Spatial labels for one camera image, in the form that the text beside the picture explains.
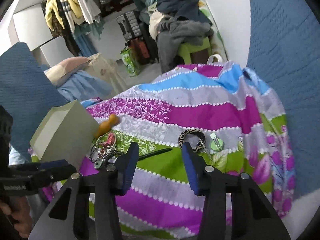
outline black and gold bangle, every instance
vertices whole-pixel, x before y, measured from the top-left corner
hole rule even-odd
[[[198,136],[199,139],[202,140],[203,143],[205,143],[204,133],[201,132],[201,131],[198,130],[198,129],[191,128],[191,129],[185,130],[182,134],[179,135],[178,145],[179,145],[180,149],[182,149],[182,145],[183,145],[183,143],[184,143],[184,139],[185,139],[186,135],[188,135],[188,134],[194,134],[194,135]],[[193,150],[193,152],[197,153],[197,152],[199,152],[201,149],[202,149],[202,145],[201,145],[201,143],[199,142],[199,143],[196,145],[196,148],[195,148],[195,149],[192,149],[192,150]]]

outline mattress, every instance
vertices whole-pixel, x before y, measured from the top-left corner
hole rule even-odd
[[[320,26],[305,0],[250,0],[247,67],[274,88],[288,116],[296,190],[283,221],[296,239],[320,205]]]

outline screw head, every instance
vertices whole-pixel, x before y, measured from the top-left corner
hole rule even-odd
[[[115,171],[116,170],[116,167],[112,164],[108,165],[107,166],[107,171]]]
[[[248,173],[245,173],[245,172],[241,173],[240,177],[241,177],[242,179],[249,179],[249,178],[250,178],[249,174],[248,174]]]
[[[212,166],[206,166],[204,169],[207,172],[213,172],[214,171],[214,167],[212,167]]]
[[[79,178],[80,178],[80,174],[77,172],[71,175],[71,179],[79,179]]]

